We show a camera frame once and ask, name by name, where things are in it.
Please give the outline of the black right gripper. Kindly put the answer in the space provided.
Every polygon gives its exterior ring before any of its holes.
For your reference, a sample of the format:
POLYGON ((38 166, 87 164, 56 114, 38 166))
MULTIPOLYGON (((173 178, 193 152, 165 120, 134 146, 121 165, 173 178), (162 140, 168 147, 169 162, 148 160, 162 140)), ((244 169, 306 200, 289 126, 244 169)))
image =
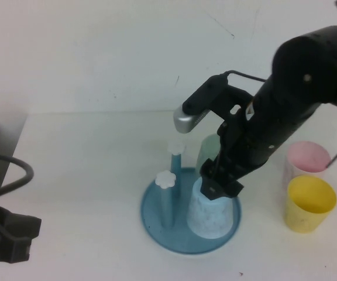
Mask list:
POLYGON ((303 81, 269 78, 255 96, 225 86, 212 103, 216 113, 226 114, 217 131, 221 148, 201 166, 201 193, 211 201, 237 197, 244 188, 238 180, 262 167, 317 108, 316 90, 303 81))

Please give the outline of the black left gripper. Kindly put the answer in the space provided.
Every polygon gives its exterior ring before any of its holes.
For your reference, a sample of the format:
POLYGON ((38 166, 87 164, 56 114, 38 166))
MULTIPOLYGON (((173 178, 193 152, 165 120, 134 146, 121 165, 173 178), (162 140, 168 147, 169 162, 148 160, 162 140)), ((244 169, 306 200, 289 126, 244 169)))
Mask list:
POLYGON ((39 236, 42 220, 0 207, 0 262, 26 262, 32 240, 39 236))

